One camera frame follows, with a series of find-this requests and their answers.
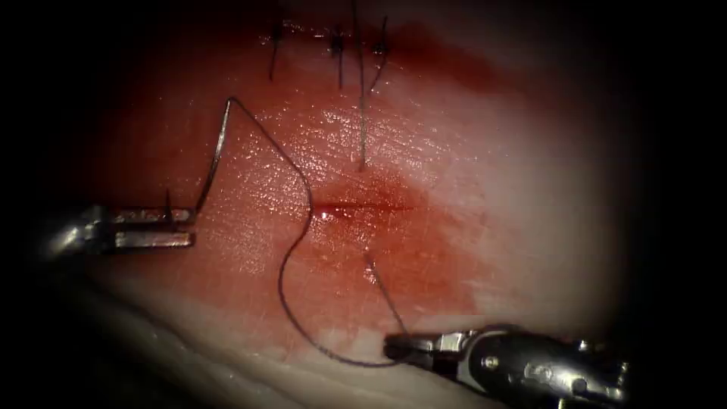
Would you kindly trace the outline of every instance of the black suture thread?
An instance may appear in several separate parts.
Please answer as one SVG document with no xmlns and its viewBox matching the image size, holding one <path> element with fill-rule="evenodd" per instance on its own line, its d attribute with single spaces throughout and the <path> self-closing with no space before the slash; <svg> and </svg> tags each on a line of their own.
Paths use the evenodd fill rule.
<svg viewBox="0 0 727 409">
<path fill-rule="evenodd" d="M 195 215 L 202 212 L 202 207 L 207 201 L 207 196 L 210 194 L 212 181 L 214 180 L 214 175 L 217 172 L 217 165 L 220 164 L 220 159 L 222 158 L 222 147 L 224 146 L 224 142 L 225 133 L 223 131 L 220 131 L 220 134 L 217 136 L 217 143 L 214 146 L 214 155 L 212 156 L 210 171 L 207 172 L 207 179 L 204 181 L 204 185 L 202 186 L 202 192 L 199 194 L 199 199 L 197 199 L 197 204 L 195 205 Z"/>
<path fill-rule="evenodd" d="M 341 26 L 337 25 L 333 29 L 331 36 L 331 57 L 339 58 L 339 89 L 343 88 L 343 33 Z"/>
<path fill-rule="evenodd" d="M 361 50 L 361 32 L 358 27 L 358 14 L 356 11 L 356 0 L 351 0 L 351 11 L 354 18 L 354 38 L 356 40 L 356 50 L 358 51 L 358 72 L 361 88 L 361 95 L 358 98 L 358 108 L 360 112 L 361 138 L 359 141 L 360 162 L 358 171 L 363 172 L 366 168 L 366 120 L 364 119 L 364 98 L 366 91 L 364 89 L 364 52 Z"/>
<path fill-rule="evenodd" d="M 356 12 L 356 0 L 351 0 L 351 10 L 354 17 L 354 41 L 358 52 L 358 73 L 361 86 L 360 108 L 364 109 L 364 51 L 361 49 L 361 32 L 358 27 L 358 14 Z"/>
<path fill-rule="evenodd" d="M 342 355 L 339 355 L 335 353 L 334 351 L 331 351 L 330 349 L 326 348 L 325 346 L 319 344 L 316 342 L 315 339 L 303 328 L 301 323 L 298 321 L 298 318 L 295 317 L 295 314 L 293 314 L 292 309 L 288 305 L 288 300 L 285 297 L 285 291 L 283 290 L 283 280 L 285 278 L 285 267 L 288 264 L 288 260 L 290 259 L 293 251 L 298 247 L 298 245 L 303 241 L 303 238 L 308 234 L 308 230 L 310 229 L 310 224 L 313 221 L 313 191 L 310 188 L 310 183 L 308 182 L 307 177 L 303 174 L 303 170 L 301 170 L 298 165 L 295 164 L 295 162 L 286 154 L 286 152 L 282 149 L 282 147 L 276 142 L 276 140 L 265 130 L 265 127 L 262 123 L 260 123 L 255 116 L 235 97 L 229 97 L 227 99 L 226 108 L 229 109 L 229 105 L 231 102 L 234 102 L 237 104 L 237 106 L 240 107 L 245 112 L 245 115 L 252 120 L 257 128 L 262 132 L 262 134 L 265 136 L 265 139 L 267 139 L 268 142 L 273 146 L 273 149 L 283 158 L 284 161 L 288 162 L 292 169 L 295 171 L 295 173 L 301 178 L 301 181 L 303 182 L 303 186 L 305 188 L 305 194 L 307 197 L 308 202 L 308 213 L 305 218 L 305 224 L 303 225 L 303 229 L 301 233 L 298 235 L 298 237 L 295 239 L 295 241 L 292 243 L 292 245 L 288 248 L 288 250 L 285 252 L 285 255 L 282 258 L 282 262 L 280 264 L 280 268 L 278 269 L 278 298 L 280 300 L 280 305 L 282 306 L 282 309 L 285 311 L 285 315 L 288 317 L 288 321 L 295 327 L 295 329 L 305 338 L 308 343 L 313 346 L 318 351 L 325 354 L 325 356 L 333 359 L 334 361 L 342 362 L 343 364 L 350 364 L 357 367 L 370 367 L 370 368 L 377 368 L 377 367 L 393 367 L 394 365 L 399 365 L 404 362 L 406 357 L 401 358 L 400 360 L 392 361 L 392 362 L 366 362 L 366 361 L 357 361 L 355 359 L 350 359 L 347 357 L 344 357 Z M 389 296 L 388 291 L 386 290 L 386 287 L 384 287 L 384 283 L 381 280 L 381 276 L 376 271 L 376 268 L 373 265 L 373 262 L 369 258 L 368 255 L 364 255 L 367 263 L 369 264 L 372 273 L 374 274 L 376 278 L 376 282 L 379 284 L 379 288 L 382 291 L 382 294 L 384 295 L 384 298 L 386 299 L 386 303 L 388 304 L 389 308 L 392 310 L 392 314 L 394 315 L 394 318 L 396 319 L 397 323 L 399 324 L 401 331 L 408 335 L 408 331 L 406 327 L 404 326 L 404 322 L 401 320 L 401 316 L 396 311 L 396 308 L 394 307 L 394 303 Z"/>
<path fill-rule="evenodd" d="M 270 35 L 270 39 L 273 42 L 273 57 L 270 58 L 270 70 L 268 77 L 270 81 L 273 80 L 273 71 L 275 70 L 275 59 L 278 55 L 278 44 L 282 38 L 282 22 L 278 22 L 273 26 L 273 32 Z"/>
<path fill-rule="evenodd" d="M 169 188 L 167 188 L 167 197 L 164 200 L 164 218 L 167 219 L 170 230 L 176 230 L 176 223 L 172 214 L 172 196 L 169 193 Z"/>
<path fill-rule="evenodd" d="M 376 86 L 376 83 L 379 82 L 379 78 L 381 78 L 381 72 L 384 71 L 384 66 L 386 65 L 386 62 L 388 60 L 388 47 L 386 46 L 386 22 L 388 21 L 388 16 L 384 16 L 384 22 L 381 25 L 381 41 L 376 43 L 373 46 L 373 53 L 374 54 L 381 54 L 381 63 L 379 64 L 379 69 L 376 71 L 376 77 L 374 77 L 373 82 L 371 82 L 371 86 L 368 89 L 368 93 L 371 94 L 373 91 L 373 87 Z"/>
</svg>

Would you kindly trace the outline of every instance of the blood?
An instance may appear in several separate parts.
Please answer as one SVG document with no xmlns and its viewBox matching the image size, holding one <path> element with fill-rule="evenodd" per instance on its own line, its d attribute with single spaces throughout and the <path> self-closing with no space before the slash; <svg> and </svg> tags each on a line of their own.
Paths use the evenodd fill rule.
<svg viewBox="0 0 727 409">
<path fill-rule="evenodd" d="M 273 137 L 308 175 L 313 203 L 300 200 L 300 181 L 266 150 L 264 139 L 254 137 L 237 111 L 207 213 L 198 221 L 197 247 L 184 254 L 115 258 L 104 268 L 239 317 L 232 327 L 248 334 L 251 344 L 297 348 L 300 339 L 286 323 L 275 294 L 276 278 L 284 251 L 304 225 L 306 206 L 312 205 L 314 219 L 291 256 L 285 290 L 314 336 L 333 329 L 344 334 L 340 342 L 327 341 L 334 344 L 327 345 L 331 348 L 347 348 L 362 329 L 398 330 L 367 260 L 376 265 L 398 313 L 413 329 L 432 315 L 482 314 L 477 292 L 506 293 L 507 268 L 501 260 L 479 254 L 483 238 L 495 236 L 498 218 L 487 209 L 453 203 L 446 192 L 454 190 L 442 188 L 452 158 L 468 153 L 449 148 L 447 138 L 471 130 L 471 123 L 457 114 L 418 117 L 418 110 L 397 108 L 377 96 L 371 107 L 385 110 L 366 110 L 371 137 L 367 166 L 360 172 L 358 162 L 350 160 L 357 158 L 360 134 L 346 128 L 357 122 L 358 109 L 337 111 L 351 103 L 341 93 L 358 95 L 356 81 L 345 80 L 338 90 L 335 75 L 328 75 L 337 71 L 324 53 L 327 39 L 304 30 L 284 33 L 270 83 L 271 49 L 260 40 L 270 32 L 266 15 L 236 16 L 202 11 L 161 24 L 160 35 L 137 56 L 138 64 L 121 65 L 134 67 L 133 80 L 129 73 L 110 76 L 110 83 L 119 76 L 125 80 L 111 86 L 107 97 L 116 109 L 104 112 L 93 129 L 104 137 L 76 152 L 91 161 L 81 162 L 84 170 L 98 170 L 93 178 L 74 176 L 68 167 L 50 177 L 85 197 L 93 192 L 104 204 L 154 204 L 163 198 L 160 186 L 172 186 L 175 205 L 190 205 L 197 196 L 193 181 L 207 170 L 205 152 L 211 153 L 223 102 L 237 95 L 250 102 L 253 112 L 269 118 L 264 126 L 275 131 Z M 325 25 L 315 18 L 295 18 L 301 27 L 348 21 L 342 16 Z M 380 35 L 378 24 L 362 24 L 367 44 Z M 382 81 L 399 75 L 420 81 L 422 92 L 442 78 L 480 94 L 516 88 L 486 60 L 441 44 L 416 22 L 388 28 L 387 45 L 391 61 L 409 71 L 387 70 Z M 296 57 L 294 52 L 303 54 Z M 299 66 L 306 56 L 316 55 L 330 67 L 311 76 L 310 67 Z M 378 60 L 367 55 L 367 79 L 373 78 Z M 394 109 L 398 116 L 388 114 Z M 330 112 L 342 120 L 325 122 Z M 439 136 L 435 147 L 419 135 L 409 142 L 414 120 L 451 134 Z M 389 130 L 374 129 L 381 123 Z M 402 157 L 421 162 L 420 174 L 412 175 L 396 162 Z M 464 175 L 460 183 L 461 192 L 479 188 L 474 176 Z"/>
</svg>

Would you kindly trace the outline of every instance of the skin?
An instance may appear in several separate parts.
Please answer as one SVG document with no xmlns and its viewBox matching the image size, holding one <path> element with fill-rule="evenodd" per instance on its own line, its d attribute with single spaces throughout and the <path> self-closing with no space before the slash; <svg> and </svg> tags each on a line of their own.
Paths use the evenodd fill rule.
<svg viewBox="0 0 727 409">
<path fill-rule="evenodd" d="M 319 204 L 341 195 L 360 203 L 381 192 L 377 186 L 426 193 L 426 205 L 416 203 L 416 225 L 427 217 L 435 223 L 414 233 L 391 222 L 401 215 L 396 209 L 355 208 L 353 218 L 374 224 L 362 239 L 356 229 L 336 227 L 343 215 L 327 219 L 318 207 L 285 287 L 301 325 L 327 348 L 385 362 L 382 338 L 400 331 L 367 273 L 367 252 L 410 331 L 513 323 L 563 338 L 598 336 L 619 297 L 614 226 L 629 190 L 616 188 L 624 169 L 607 161 L 628 153 L 612 134 L 626 120 L 601 98 L 608 79 L 567 58 L 582 48 L 557 21 L 508 17 L 496 7 L 418 4 L 373 3 L 360 13 L 366 39 L 383 15 L 392 38 L 381 80 L 367 97 L 364 172 L 352 37 L 341 89 L 328 39 L 311 39 L 348 24 L 349 5 L 293 3 L 283 5 L 290 21 L 273 82 L 267 74 L 275 11 L 247 10 L 239 31 L 211 29 L 215 14 L 170 17 L 115 75 L 123 85 L 94 130 L 105 137 L 83 152 L 98 172 L 82 182 L 72 170 L 51 177 L 65 189 L 94 192 L 101 203 L 160 205 L 169 189 L 175 205 L 192 205 L 223 103 L 235 95 L 283 144 Z M 533 18 L 540 29 L 526 23 Z M 226 14 L 219 26 L 234 21 Z M 303 30 L 294 33 L 296 27 Z M 403 46 L 412 44 L 405 35 L 411 27 L 426 29 L 422 36 L 443 50 L 437 61 L 454 68 L 415 58 L 418 51 Z M 351 35 L 351 27 L 344 31 Z M 364 51 L 368 83 L 379 58 Z M 486 61 L 488 80 L 468 61 L 480 68 Z M 223 161 L 195 226 L 198 244 L 97 261 L 91 277 L 104 292 L 79 296 L 121 339 L 218 404 L 496 406 L 412 367 L 340 364 L 295 331 L 278 304 L 276 280 L 304 221 L 302 187 L 233 109 Z M 407 259 L 416 268 L 397 263 L 406 249 L 421 248 L 426 254 Z"/>
</svg>

